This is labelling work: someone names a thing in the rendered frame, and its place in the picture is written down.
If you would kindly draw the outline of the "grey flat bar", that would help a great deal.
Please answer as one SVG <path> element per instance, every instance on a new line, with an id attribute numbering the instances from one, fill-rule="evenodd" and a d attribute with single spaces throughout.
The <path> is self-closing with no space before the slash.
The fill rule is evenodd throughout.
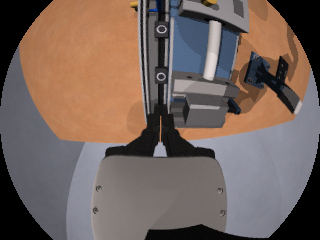
<path id="1" fill-rule="evenodd" d="M 185 99 L 186 93 L 173 93 L 171 88 L 171 96 L 172 98 Z M 225 102 L 228 102 L 229 98 L 222 97 Z"/>
<path id="2" fill-rule="evenodd" d="M 182 112 L 185 102 L 170 102 L 170 112 Z"/>

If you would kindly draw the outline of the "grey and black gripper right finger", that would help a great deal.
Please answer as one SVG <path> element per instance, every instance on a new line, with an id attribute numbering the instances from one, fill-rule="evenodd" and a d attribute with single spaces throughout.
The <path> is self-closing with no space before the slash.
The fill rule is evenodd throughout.
<path id="1" fill-rule="evenodd" d="M 214 150 L 194 147 L 180 136 L 174 126 L 173 114 L 168 114 L 167 104 L 163 104 L 161 109 L 161 142 L 165 146 L 167 157 L 171 155 L 171 157 L 208 156 L 215 158 Z"/>

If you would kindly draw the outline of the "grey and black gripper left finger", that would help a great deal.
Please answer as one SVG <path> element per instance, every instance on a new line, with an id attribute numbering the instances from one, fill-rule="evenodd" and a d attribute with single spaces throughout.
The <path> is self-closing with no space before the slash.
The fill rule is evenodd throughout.
<path id="1" fill-rule="evenodd" d="M 158 142 L 160 142 L 160 105 L 154 104 L 154 115 L 148 114 L 147 128 L 141 135 L 126 146 L 107 148 L 105 157 L 113 154 L 153 156 Z"/>

